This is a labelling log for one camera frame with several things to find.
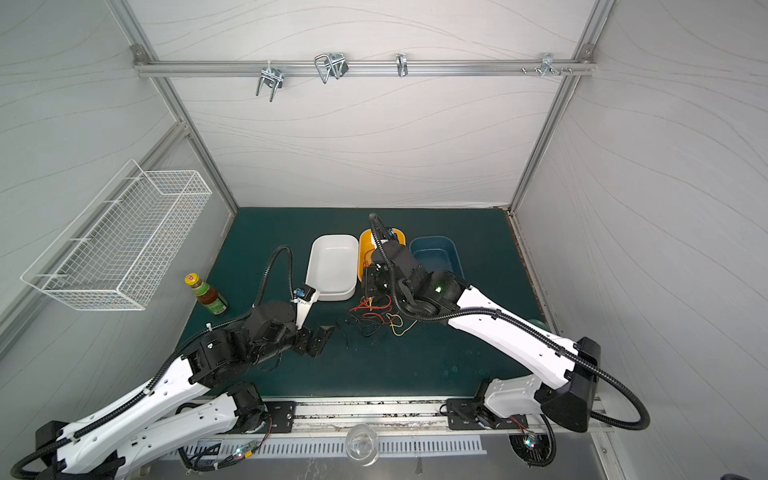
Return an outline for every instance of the clear drinking glass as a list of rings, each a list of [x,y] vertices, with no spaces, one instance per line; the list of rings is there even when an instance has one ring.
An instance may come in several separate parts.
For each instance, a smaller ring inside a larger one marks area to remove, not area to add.
[[[357,465],[367,467],[379,458],[379,436],[364,423],[349,429],[344,446],[346,456]]]

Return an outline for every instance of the white tray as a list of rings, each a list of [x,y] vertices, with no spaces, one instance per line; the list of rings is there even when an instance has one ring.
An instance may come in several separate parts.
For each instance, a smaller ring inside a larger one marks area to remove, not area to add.
[[[347,300],[357,287],[357,239],[352,235],[323,235],[312,243],[306,284],[321,302]]]

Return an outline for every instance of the horizontal metal bar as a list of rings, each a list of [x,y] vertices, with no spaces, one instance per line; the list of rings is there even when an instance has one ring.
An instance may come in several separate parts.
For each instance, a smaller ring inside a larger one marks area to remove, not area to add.
[[[397,77],[395,60],[348,61],[345,77]],[[318,77],[312,61],[272,61],[285,77]],[[134,67],[140,77],[258,77],[266,61],[153,61]],[[555,60],[551,75],[591,75],[594,64]],[[541,60],[408,60],[409,77],[538,76]]]

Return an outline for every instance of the gray side wall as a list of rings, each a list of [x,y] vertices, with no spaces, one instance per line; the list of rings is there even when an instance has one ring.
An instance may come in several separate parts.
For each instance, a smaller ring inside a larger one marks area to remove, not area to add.
[[[628,478],[768,475],[766,25],[764,0],[618,2],[518,211],[565,334],[649,407]]]
[[[105,3],[6,1],[0,12],[2,311],[24,288],[19,274],[174,119],[134,73]],[[186,139],[158,168],[198,170],[212,185]],[[154,374],[194,304],[183,276],[208,272],[227,218],[214,192],[144,312],[45,304],[0,360],[3,478],[34,449],[37,427],[79,419]]]

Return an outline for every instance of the green table surface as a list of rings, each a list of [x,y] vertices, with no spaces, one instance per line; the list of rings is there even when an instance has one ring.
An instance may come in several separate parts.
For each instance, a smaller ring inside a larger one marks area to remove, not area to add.
[[[181,340],[250,308],[266,261],[280,244],[293,250],[293,282],[302,283],[312,242],[321,235],[347,233],[355,238],[368,228],[371,210],[337,208],[242,208],[234,219],[207,280],[230,304],[212,316],[200,304]],[[445,235],[456,244],[465,278],[485,295],[525,319],[541,318],[535,295],[518,255],[505,213],[499,209],[378,209],[407,243],[416,237]],[[286,256],[270,274],[264,302],[288,300]],[[240,381],[254,382],[264,396],[473,396],[485,377],[508,379],[528,374],[519,363],[468,333],[440,323],[419,323],[404,336],[390,328],[363,338],[343,315],[362,296],[344,302],[315,303],[305,326],[338,324],[317,358],[287,351],[269,372],[256,366]],[[268,368],[273,360],[265,362]],[[219,392],[223,386],[212,393]]]

